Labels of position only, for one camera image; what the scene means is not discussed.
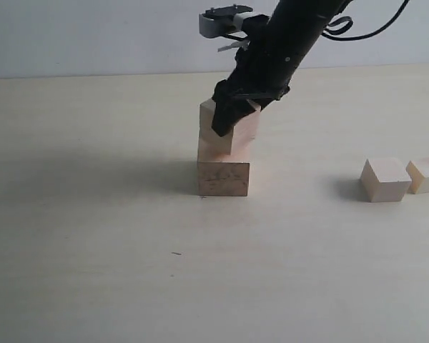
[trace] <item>wooden table surface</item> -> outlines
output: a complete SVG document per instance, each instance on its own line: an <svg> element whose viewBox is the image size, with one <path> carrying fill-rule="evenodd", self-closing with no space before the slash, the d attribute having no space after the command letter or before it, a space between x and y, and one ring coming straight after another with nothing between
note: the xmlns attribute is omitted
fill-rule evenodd
<svg viewBox="0 0 429 343"><path fill-rule="evenodd" d="M247 198L196 195L226 74L0 80L0 342L429 342L429 65L303 69L262 113Z"/></svg>

